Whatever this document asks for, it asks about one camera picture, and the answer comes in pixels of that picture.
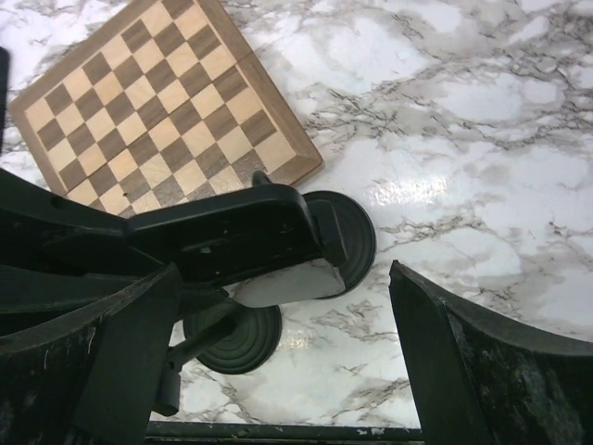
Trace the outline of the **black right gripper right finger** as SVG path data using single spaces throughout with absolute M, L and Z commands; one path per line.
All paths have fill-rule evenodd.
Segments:
M 425 443 L 591 443 L 591 343 L 512 320 L 398 261 L 389 275 Z

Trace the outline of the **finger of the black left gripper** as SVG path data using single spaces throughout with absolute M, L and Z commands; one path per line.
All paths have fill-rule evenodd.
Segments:
M 125 226 L 2 171 L 2 324 L 43 323 L 170 264 L 129 244 Z

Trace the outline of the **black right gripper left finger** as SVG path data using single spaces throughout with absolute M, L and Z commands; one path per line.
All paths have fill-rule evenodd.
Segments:
M 4 444 L 141 444 L 181 278 L 169 265 L 1 339 Z

